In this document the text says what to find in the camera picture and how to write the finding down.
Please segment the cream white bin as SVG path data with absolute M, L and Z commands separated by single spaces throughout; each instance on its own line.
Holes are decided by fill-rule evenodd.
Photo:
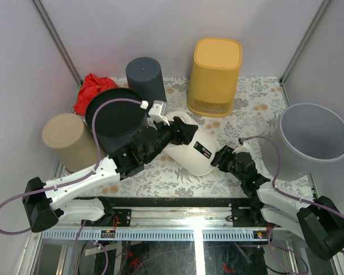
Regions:
M 180 117 L 186 124 L 197 125 L 198 130 L 190 144 L 180 146 L 169 144 L 163 150 L 164 153 L 173 158 L 192 175 L 204 176 L 209 174 L 214 169 L 211 162 L 216 152 L 220 150 L 218 141 L 187 113 L 174 111 L 168 113 L 166 118 L 172 121 L 174 116 Z

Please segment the yellow mesh basket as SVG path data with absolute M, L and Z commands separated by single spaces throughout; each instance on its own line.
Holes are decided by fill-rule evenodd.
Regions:
M 205 117 L 228 116 L 234 106 L 242 59 L 243 49 L 238 41 L 200 39 L 194 50 L 188 109 Z

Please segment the large dark navy bin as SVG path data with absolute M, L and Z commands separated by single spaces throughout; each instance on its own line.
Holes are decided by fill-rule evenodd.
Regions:
M 140 94 L 128 88 L 114 88 L 98 94 L 88 104 L 85 122 L 91 127 L 95 111 L 102 103 L 112 99 L 142 101 Z M 103 107 L 96 116 L 95 130 L 100 146 L 111 154 L 130 142 L 131 138 L 148 125 L 146 110 L 131 102 L 115 102 Z

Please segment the slate blue tapered bin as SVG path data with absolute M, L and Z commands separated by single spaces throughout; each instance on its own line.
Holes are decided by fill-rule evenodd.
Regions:
M 159 62 L 151 57 L 138 57 L 126 66 L 128 87 L 152 104 L 155 100 L 166 102 L 162 70 Z

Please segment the translucent grey bin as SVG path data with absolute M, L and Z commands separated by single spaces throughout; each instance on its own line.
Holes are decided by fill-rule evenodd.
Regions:
M 262 149 L 271 175 L 294 181 L 344 158 L 344 120 L 318 104 L 299 103 L 286 108 Z

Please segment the beige bin with black rim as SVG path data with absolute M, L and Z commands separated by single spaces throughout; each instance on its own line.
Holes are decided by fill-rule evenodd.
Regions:
M 93 166 L 98 156 L 106 157 L 102 148 L 96 148 L 92 132 L 73 113 L 63 113 L 49 120 L 42 130 L 42 140 L 70 173 Z

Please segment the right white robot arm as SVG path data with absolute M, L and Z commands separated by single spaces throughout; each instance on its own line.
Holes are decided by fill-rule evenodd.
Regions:
M 295 199 L 294 194 L 283 195 L 258 173 L 250 153 L 241 148 L 224 146 L 211 164 L 239 180 L 244 194 L 253 201 L 250 219 L 254 225 L 269 222 L 289 230 L 323 260 L 344 249 L 344 218 L 336 214 L 338 209 L 328 197 Z

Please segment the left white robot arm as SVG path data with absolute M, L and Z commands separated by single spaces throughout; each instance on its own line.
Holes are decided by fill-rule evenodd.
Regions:
M 30 230 L 39 233 L 59 222 L 112 226 L 115 211 L 110 199 L 87 199 L 80 195 L 106 183 L 119 183 L 138 174 L 169 144 L 190 144 L 197 130 L 197 125 L 185 123 L 175 116 L 169 124 L 159 122 L 153 127 L 143 127 L 129 143 L 106 156 L 98 165 L 46 182 L 38 177 L 31 179 L 22 199 Z

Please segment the floral patterned table mat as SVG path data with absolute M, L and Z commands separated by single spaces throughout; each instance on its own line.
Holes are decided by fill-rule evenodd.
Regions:
M 238 138 L 270 136 L 278 125 L 286 104 L 276 77 L 240 77 L 233 111 L 223 118 L 202 117 L 191 113 L 186 105 L 190 80 L 187 77 L 163 79 L 167 107 L 184 111 L 220 146 L 238 146 Z M 168 155 L 161 154 L 132 178 L 118 184 L 104 184 L 82 194 L 84 197 L 211 197 L 243 198 L 240 182 L 230 174 L 213 170 L 193 176 Z

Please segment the crumpled red cloth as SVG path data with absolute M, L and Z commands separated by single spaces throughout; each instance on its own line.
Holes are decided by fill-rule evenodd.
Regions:
M 73 110 L 77 115 L 85 116 L 86 108 L 91 100 L 99 93 L 109 89 L 117 88 L 118 85 L 109 77 L 97 77 L 90 73 L 84 79 L 83 85 L 78 92 Z

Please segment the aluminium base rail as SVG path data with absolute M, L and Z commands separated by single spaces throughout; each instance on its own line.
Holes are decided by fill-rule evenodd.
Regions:
M 266 241 L 271 228 L 255 224 L 248 207 L 114 207 L 99 221 L 70 217 L 44 230 L 43 239 L 94 241 Z

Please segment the right aluminium frame post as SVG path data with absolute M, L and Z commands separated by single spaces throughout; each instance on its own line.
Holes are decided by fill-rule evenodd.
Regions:
M 306 29 L 306 31 L 304 33 L 304 36 L 300 40 L 300 43 L 299 43 L 298 47 L 296 48 L 296 50 L 294 52 L 294 55 L 290 59 L 290 62 L 287 65 L 287 67 L 286 67 L 285 71 L 283 72 L 282 76 L 279 78 L 279 83 L 280 83 L 281 86 L 288 79 L 288 77 L 289 77 L 289 75 L 290 75 L 294 65 L 297 62 L 297 59 L 300 57 L 302 51 L 304 50 L 304 47 L 307 45 L 307 43 L 309 42 L 310 38 L 315 33 L 316 28 L 320 24 L 322 18 L 325 16 L 325 14 L 327 13 L 327 11 L 330 8 L 330 6 L 332 5 L 332 3 L 333 3 L 333 0 L 323 0 L 320 3 L 320 6 L 318 7 L 318 9 L 317 9 L 313 19 L 311 20 L 308 28 Z

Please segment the aluminium frame post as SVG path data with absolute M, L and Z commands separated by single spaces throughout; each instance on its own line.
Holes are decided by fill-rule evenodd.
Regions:
M 65 45 L 63 44 L 48 12 L 46 11 L 45 6 L 43 5 L 41 0 L 31 0 L 37 14 L 39 15 L 42 23 L 47 30 L 49 37 L 51 38 L 52 42 L 54 43 L 60 57 L 62 58 L 64 64 L 66 65 L 68 71 L 70 72 L 73 80 L 75 81 L 78 87 L 82 86 L 83 79 L 81 78 L 79 72 L 77 71 Z
M 289 75 L 290 75 L 294 65 L 297 62 L 297 59 L 300 57 L 302 51 L 304 50 L 304 47 L 307 45 L 307 43 L 309 42 L 310 38 L 315 33 L 316 28 L 320 24 L 322 18 L 325 16 L 325 14 L 327 13 L 327 11 L 330 8 L 330 6 L 332 5 L 332 3 L 333 3 L 333 0 L 323 0 L 320 3 L 320 6 L 318 7 L 318 9 L 317 9 L 313 19 L 311 20 L 308 28 L 306 29 L 306 31 L 304 33 L 304 36 L 300 40 L 300 43 L 299 43 L 298 47 L 296 48 L 296 50 L 294 52 L 294 55 L 290 59 L 290 62 L 287 65 L 287 67 L 286 67 L 285 71 L 283 72 L 282 76 L 279 78 L 279 83 L 280 83 L 281 86 L 288 79 L 288 77 L 289 77 Z

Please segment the left aluminium frame post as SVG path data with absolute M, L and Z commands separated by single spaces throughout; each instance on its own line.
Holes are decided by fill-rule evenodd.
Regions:
M 75 81 L 78 87 L 82 86 L 83 79 L 81 78 L 79 72 L 77 71 L 65 45 L 63 44 L 48 12 L 46 11 L 45 6 L 43 5 L 41 0 L 31 0 L 37 14 L 39 15 L 42 23 L 47 30 L 49 37 L 51 38 L 52 42 L 54 43 L 60 57 L 62 58 L 64 64 L 66 65 L 68 71 L 70 72 L 73 80 Z

